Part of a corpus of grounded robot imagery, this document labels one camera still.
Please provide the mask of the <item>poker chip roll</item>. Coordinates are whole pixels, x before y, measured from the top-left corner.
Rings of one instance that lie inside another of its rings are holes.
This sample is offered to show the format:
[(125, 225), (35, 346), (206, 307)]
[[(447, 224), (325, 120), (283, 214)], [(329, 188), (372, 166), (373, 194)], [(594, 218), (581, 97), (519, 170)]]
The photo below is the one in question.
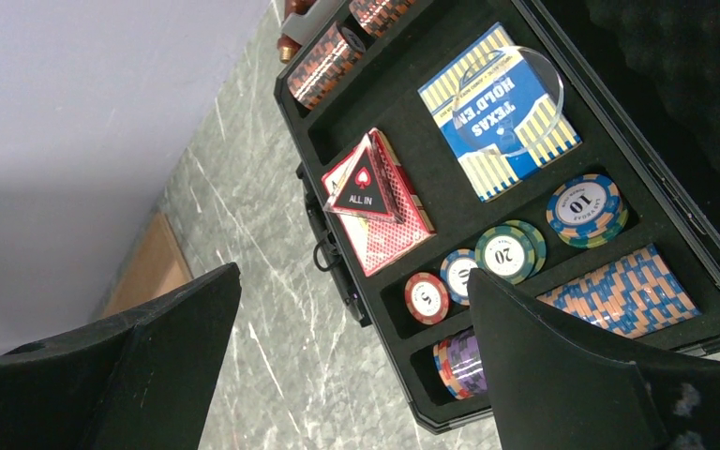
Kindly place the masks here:
[(349, 11), (367, 34), (379, 38), (414, 4), (415, 0), (351, 0)]

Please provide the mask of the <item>red black triangle button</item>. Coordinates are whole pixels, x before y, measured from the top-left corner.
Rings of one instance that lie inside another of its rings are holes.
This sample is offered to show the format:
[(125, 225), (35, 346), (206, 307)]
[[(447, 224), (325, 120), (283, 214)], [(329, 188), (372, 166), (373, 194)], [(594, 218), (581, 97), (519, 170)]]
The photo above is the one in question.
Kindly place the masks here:
[(368, 132), (338, 171), (323, 210), (387, 223), (401, 223), (403, 216), (386, 172), (381, 149)]

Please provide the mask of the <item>clear round plastic disc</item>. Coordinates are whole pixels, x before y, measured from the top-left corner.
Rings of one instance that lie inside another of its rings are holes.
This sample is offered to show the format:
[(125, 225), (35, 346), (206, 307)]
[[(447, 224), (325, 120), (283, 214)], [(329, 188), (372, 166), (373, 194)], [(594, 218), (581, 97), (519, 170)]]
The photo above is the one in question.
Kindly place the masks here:
[(563, 80), (540, 52), (506, 46), (475, 56), (452, 104), (463, 154), (515, 158), (543, 143), (562, 117)]

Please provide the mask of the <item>black poker set case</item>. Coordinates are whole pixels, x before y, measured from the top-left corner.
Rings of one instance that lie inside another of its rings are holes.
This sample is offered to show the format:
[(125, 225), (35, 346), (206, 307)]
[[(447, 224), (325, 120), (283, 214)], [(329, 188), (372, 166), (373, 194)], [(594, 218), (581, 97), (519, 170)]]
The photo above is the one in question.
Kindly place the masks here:
[[(416, 90), (495, 23), (558, 65), (569, 90), (564, 108), (582, 142), (499, 200), (481, 202), (447, 140), (428, 123)], [(297, 173), (316, 199), (327, 196), (322, 177), (363, 131), (377, 126), (437, 227), (424, 245), (365, 276), (349, 235), (334, 218), (325, 224), (419, 425), (441, 434), (492, 410), (484, 400), (439, 391), (427, 345), (469, 324), (471, 316), (455, 307), (435, 330), (406, 318), (398, 304), (406, 276), (434, 267), (496, 219), (536, 220), (549, 190), (585, 170), (610, 175), (636, 216), (623, 237), (600, 249), (573, 250), (550, 238), (547, 271), (524, 291), (540, 293), (654, 243), (702, 315), (645, 342), (697, 356), (720, 353), (720, 2), (418, 1), (366, 44), (316, 106), (302, 105), (290, 92), (293, 67), (277, 77), (274, 96), (300, 154)]]

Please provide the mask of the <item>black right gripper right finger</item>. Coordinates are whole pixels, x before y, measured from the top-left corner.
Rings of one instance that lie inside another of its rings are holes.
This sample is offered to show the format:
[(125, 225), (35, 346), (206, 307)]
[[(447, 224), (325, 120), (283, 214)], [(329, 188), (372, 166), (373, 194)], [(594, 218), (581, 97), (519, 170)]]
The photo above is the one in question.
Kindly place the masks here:
[(475, 269), (468, 292), (505, 449), (720, 449), (720, 361), (620, 337)]

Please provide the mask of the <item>red playing card deck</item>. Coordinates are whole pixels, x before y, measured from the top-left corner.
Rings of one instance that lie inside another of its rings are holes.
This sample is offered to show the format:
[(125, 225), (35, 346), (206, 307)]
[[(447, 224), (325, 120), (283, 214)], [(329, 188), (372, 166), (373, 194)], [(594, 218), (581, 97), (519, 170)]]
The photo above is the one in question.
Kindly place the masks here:
[[(337, 215), (364, 275), (370, 277), (426, 242), (436, 234), (436, 230), (387, 137), (376, 127), (368, 132), (381, 149), (386, 172), (403, 216), (401, 223), (387, 223)], [(328, 196), (332, 190), (328, 183), (338, 178), (338, 171), (342, 170), (348, 157), (322, 177)]]

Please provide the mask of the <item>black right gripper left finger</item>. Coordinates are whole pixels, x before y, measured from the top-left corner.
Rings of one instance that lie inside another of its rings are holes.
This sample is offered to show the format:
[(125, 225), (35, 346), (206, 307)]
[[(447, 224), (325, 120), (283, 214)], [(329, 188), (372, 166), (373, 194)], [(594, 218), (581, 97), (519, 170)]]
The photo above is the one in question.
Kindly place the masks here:
[(0, 355), (0, 449), (195, 449), (240, 305), (229, 262)]

